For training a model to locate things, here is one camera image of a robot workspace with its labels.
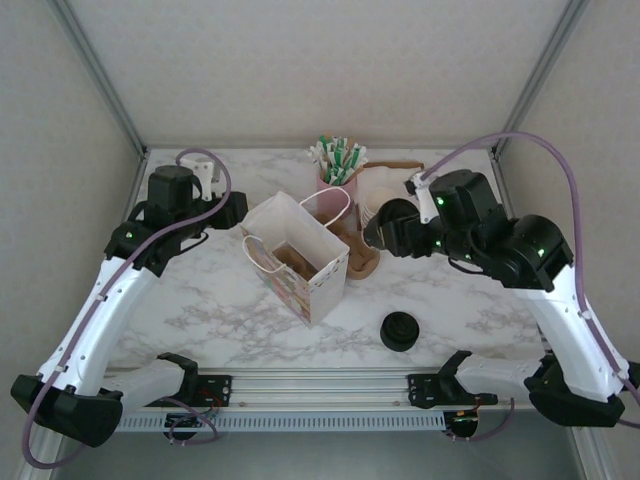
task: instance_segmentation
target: paper bag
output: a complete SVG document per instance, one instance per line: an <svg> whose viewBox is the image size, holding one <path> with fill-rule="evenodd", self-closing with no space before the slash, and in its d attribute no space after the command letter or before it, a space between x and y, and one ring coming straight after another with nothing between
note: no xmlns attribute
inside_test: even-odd
<svg viewBox="0 0 640 480"><path fill-rule="evenodd" d="M299 204L278 192L249 211L240 225L243 249L256 273L308 327L318 324L340 302L347 274L349 247L302 207L327 190ZM283 245L300 253L318 273L307 281L280 262L273 251Z"/></svg>

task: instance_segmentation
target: black lid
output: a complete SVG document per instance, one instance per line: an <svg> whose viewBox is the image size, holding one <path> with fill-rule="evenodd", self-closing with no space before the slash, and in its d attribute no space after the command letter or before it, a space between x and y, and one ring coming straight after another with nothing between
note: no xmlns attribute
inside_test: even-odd
<svg viewBox="0 0 640 480"><path fill-rule="evenodd" d="M394 352L405 352L413 347L420 334L418 322L405 312L393 312L386 316L380 328L380 338Z"/></svg>

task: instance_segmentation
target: white wall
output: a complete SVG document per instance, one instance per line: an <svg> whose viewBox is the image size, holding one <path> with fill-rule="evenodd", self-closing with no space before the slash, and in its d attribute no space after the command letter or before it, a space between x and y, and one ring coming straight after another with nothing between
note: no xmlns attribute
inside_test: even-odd
<svg viewBox="0 0 640 480"><path fill-rule="evenodd" d="M618 349L640 361L640 2L591 2L522 129L550 140L573 167L587 294ZM571 236L568 188L554 160L517 143L503 164L517 213L546 215ZM625 478L638 478L639 435L609 432Z"/></svg>
<svg viewBox="0 0 640 480"><path fill-rule="evenodd" d="M34 374L88 293L119 221L135 154L44 1L0 2L0 471Z"/></svg>
<svg viewBox="0 0 640 480"><path fill-rule="evenodd" d="M499 130L567 0L72 0L151 146Z"/></svg>

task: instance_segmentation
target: marble tabletop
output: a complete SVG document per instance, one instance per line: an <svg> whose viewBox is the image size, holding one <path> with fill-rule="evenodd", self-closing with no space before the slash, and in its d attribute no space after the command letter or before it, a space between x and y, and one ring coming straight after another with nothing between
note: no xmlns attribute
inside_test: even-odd
<svg viewBox="0 0 640 480"><path fill-rule="evenodd" d="M172 163L178 152L151 152L139 199L146 197L149 173ZM215 153L229 168L233 189L247 194L249 208L279 190L297 200L314 191L314 171L303 150ZM371 150L367 156L428 166L446 153ZM485 151L467 152L442 172L458 168L480 171L493 182ZM135 311L111 367L139 367L165 351L202 368L275 369L436 367L459 349L500 358L543 354L537 327L516 298L488 278L452 269L444 258L399 259L384 252L375 272L347 280L340 304L309 329L257 277L243 255L238 227L210 235L204 245L171 260ZM397 310L420 324L417 343L404 353L380 340L382 319Z"/></svg>

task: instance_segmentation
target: purple cable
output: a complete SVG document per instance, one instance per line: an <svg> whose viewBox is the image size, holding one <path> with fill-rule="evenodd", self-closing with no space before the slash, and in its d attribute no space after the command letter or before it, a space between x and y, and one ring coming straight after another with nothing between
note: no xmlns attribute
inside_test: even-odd
<svg viewBox="0 0 640 480"><path fill-rule="evenodd" d="M465 438L465 441L467 441L467 442L478 442L480 440L487 440L488 438L491 438L491 437L499 434L501 431L503 431L505 428L507 428L509 426L509 424L511 423L511 421L513 420L513 413L516 410L516 402L515 402L515 400L513 398L511 399L510 403L511 403L511 408L509 409L509 413L507 414L507 418L505 418L504 421L500 425L498 425L496 428L494 428L490 432L481 433L480 435L474 435L473 437L467 437L467 438ZM458 438L455 435L447 435L447 436L450 437L454 442Z"/></svg>
<svg viewBox="0 0 640 480"><path fill-rule="evenodd" d="M147 240L142 242L142 244L131 254L131 256L129 256L129 258L125 260L125 262L122 265L120 265L120 268L118 268L118 270L116 270L116 272L111 276L111 278L105 283L104 287L102 288L102 290L100 290L100 293L99 293L99 296L101 298L106 298L108 296L108 293L109 293L109 290L111 290L111 287L113 287L113 285L118 281L118 279L127 270L127 268L129 268L129 266L136 260L136 258L138 258L140 254L142 254L142 252L144 252L144 250L153 242L155 242L158 238L162 237L163 235L166 235L169 232L177 230L179 228L186 227L188 225L200 222L202 220L206 220L210 216L214 215L216 212L220 211L220 209L224 206L224 204L229 199L229 196L231 195L231 175L229 174L229 170L227 170L227 167L225 167L224 163L222 163L222 160L216 157L213 153L203 148L187 148L186 150L183 150L178 154L178 156L176 157L176 164L180 165L180 160L182 159L182 157L190 153L199 153L201 155L206 155L207 157L211 158L215 163L217 163L220 166L220 169L222 170L222 173L224 174L224 178L227 183L226 189L224 194L222 195L222 198L220 199L218 204L208 212L200 214L197 217L193 217L188 220L183 220L181 222L174 223L173 225L169 225L168 227L158 230L156 233L151 235ZM101 303L102 302L100 300L96 299L91 304L91 306L87 310L87 313L84 315L84 317L82 317L82 320L78 325L78 328L76 329L73 336L71 337L71 340L69 341L69 345L63 352L62 357L58 362L58 367L60 368L65 367L65 365L71 358L74 348L80 341L80 337L82 337L82 334L87 328L89 321L91 320L91 318L93 317L93 315L95 314L96 310L98 309ZM22 430L22 454L24 455L24 458L29 465L42 470L52 470L54 468L58 468L68 464L78 456L78 454L82 451L82 448L83 448L83 447L80 447L80 449L72 453L70 456L53 463L40 462L36 458L34 458L33 454L31 453L31 447L29 445L31 441L31 427L33 426L33 423L35 421L38 409L42 404L42 400L44 399L45 395L49 392L49 390L51 389L51 386L55 383L59 375L60 373L58 371L54 371L53 374L49 377L49 380L47 380L44 386L40 389L40 392L38 393L38 395L36 395L36 398L33 401L33 404L31 405L31 409L29 410L27 419L24 424L24 428Z"/></svg>
<svg viewBox="0 0 640 480"><path fill-rule="evenodd" d="M633 398L636 400L638 405L640 405L640 392L629 382L629 380L623 379L620 375L622 369L618 362L616 361L613 352L609 349L607 342L602 337L600 330L596 327L591 315L589 313L589 307L587 305L587 297L584 292L584 258L583 258L583 238L582 238L582 217L580 213L580 198L578 196L578 184L576 182L576 178L573 174L573 170L571 170L571 166L569 162L562 156L560 151L556 149L551 143L546 141L544 138L534 135L532 133L527 132L500 132L493 133L491 135L485 135L484 137L477 138L466 145L463 145L460 148L457 148L453 152L449 153L445 157L443 157L439 162L437 162L433 167L428 168L425 172L420 176L421 180L426 180L430 175L432 175L436 170L438 170L443 165L449 163L455 157L460 155L467 150L471 150L474 148L486 147L498 140L503 138L522 138L525 140L530 140L533 143L536 143L547 150L560 164L562 170L567 177L567 181L569 182L569 191L571 193L571 207L573 209L573 235L574 235L574 243L576 248L576 294L578 300L578 306L580 307L581 315L587 324L587 328L593 335L594 340L598 344L598 347L602 351L603 355L607 359L607 362L613 369L613 371L618 375L624 386L629 390Z"/></svg>
<svg viewBox="0 0 640 480"><path fill-rule="evenodd" d="M640 423L636 423L636 422L630 422L629 420L625 420L623 418L621 418L620 420L618 420L618 423L620 425L624 425L625 427L631 427L631 428L638 428L640 429Z"/></svg>
<svg viewBox="0 0 640 480"><path fill-rule="evenodd" d="M186 403L181 402L180 400L176 400L175 398L164 397L164 398L161 398L160 400L163 402L173 403L174 405L182 407L185 410L187 410L189 413L191 413L191 415L189 415L188 417L179 418L178 420L173 422L173 424L171 425L171 428L169 429L169 441L171 442L171 444L173 444L173 442L175 441L175 439L173 438L173 431L176 429L176 427L187 418L194 418L194 417L199 418L204 423L206 423L209 428L211 428L211 431L213 432L213 437L205 438L203 440L182 440L180 441L180 445L182 445L183 447L189 446L189 445L204 445L205 443L215 442L218 439L218 431L216 430L215 425L213 424L213 422L211 422L211 420L209 420L209 418L205 414L197 412L195 409L191 408Z"/></svg>

